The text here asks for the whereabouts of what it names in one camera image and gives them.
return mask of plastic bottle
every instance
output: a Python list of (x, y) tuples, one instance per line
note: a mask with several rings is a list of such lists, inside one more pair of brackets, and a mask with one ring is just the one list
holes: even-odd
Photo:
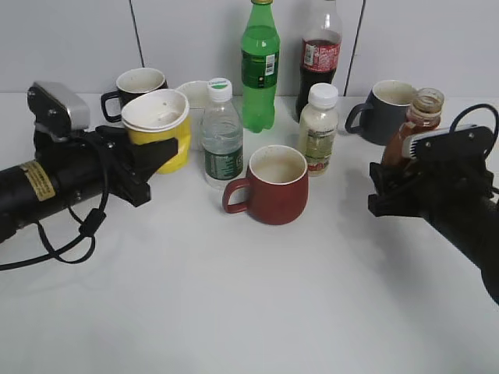
[(338, 127), (338, 89), (328, 83), (318, 83), (310, 89), (309, 103), (300, 120), (298, 150), (309, 165), (309, 175), (326, 172), (331, 159), (334, 137)]
[(411, 106), (407, 109), (405, 122), (398, 132), (391, 137), (390, 142), (384, 149), (383, 160), (381, 161), (383, 166), (405, 168), (409, 164), (409, 159), (402, 156), (405, 138), (421, 132), (435, 130), (441, 122), (444, 102), (445, 96), (439, 90), (423, 88), (418, 91)]
[(303, 34), (301, 88), (296, 101), (298, 118), (308, 103), (310, 88), (317, 83), (332, 82), (341, 45), (342, 20), (336, 12), (336, 0), (314, 0)]
[(225, 78), (208, 83), (210, 103), (203, 116), (202, 140), (205, 177), (224, 189), (242, 173), (242, 125), (232, 105), (232, 84)]
[(274, 125), (281, 40), (272, 16), (272, 2), (252, 0), (253, 10), (242, 36), (242, 121), (252, 132)]

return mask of brown sauce bottle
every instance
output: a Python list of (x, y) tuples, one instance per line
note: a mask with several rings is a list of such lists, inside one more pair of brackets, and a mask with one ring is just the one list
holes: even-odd
[(402, 156), (405, 138), (436, 129), (441, 122), (444, 95), (434, 88), (423, 88), (418, 91), (405, 115), (405, 122), (395, 133), (384, 150), (383, 166), (405, 168), (410, 162)]

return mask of white cup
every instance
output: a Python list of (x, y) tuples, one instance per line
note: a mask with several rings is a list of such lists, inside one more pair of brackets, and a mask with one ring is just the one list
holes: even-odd
[(182, 84), (176, 89), (178, 92), (187, 96), (189, 100), (189, 116), (191, 118), (191, 150), (202, 150), (201, 145), (201, 123), (203, 121), (204, 109), (208, 105), (208, 82), (196, 80)]

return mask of clear plastic bottle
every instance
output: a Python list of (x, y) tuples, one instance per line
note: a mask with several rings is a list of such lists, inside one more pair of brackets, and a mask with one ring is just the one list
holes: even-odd
[(336, 0), (313, 0), (303, 34), (301, 87), (296, 100), (298, 118), (308, 104), (310, 88), (314, 84), (331, 83), (333, 80), (342, 45), (342, 28)]
[(232, 84), (224, 78), (208, 83), (210, 103), (203, 116), (204, 172), (209, 185), (224, 189), (242, 173), (242, 124), (232, 105)]

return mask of mug handle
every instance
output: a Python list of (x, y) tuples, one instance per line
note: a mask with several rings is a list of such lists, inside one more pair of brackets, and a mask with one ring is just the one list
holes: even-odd
[(110, 123), (120, 122), (122, 120), (122, 116), (121, 115), (109, 115), (108, 109), (106, 108), (106, 103), (112, 99), (119, 99), (119, 92), (118, 91), (108, 92), (108, 93), (105, 93), (104, 95), (101, 96), (102, 114), (104, 115), (106, 120)]
[(349, 114), (349, 117), (345, 122), (345, 130), (350, 134), (358, 134), (362, 132), (362, 126), (352, 127), (353, 122), (355, 121), (357, 115), (359, 115), (362, 111), (370, 111), (374, 109), (371, 103), (364, 103), (356, 105)]
[(250, 186), (251, 186), (250, 180), (248, 178), (244, 178), (244, 179), (238, 179), (236, 181), (232, 181), (227, 185), (227, 187), (225, 187), (222, 205), (223, 205), (226, 213), (234, 214), (234, 213), (241, 213), (241, 212), (248, 210), (248, 203), (246, 201), (239, 203), (239, 204), (234, 204), (234, 205), (229, 205), (228, 202), (231, 199), (231, 196), (235, 191), (237, 191), (238, 189), (244, 189), (244, 188), (247, 188)]

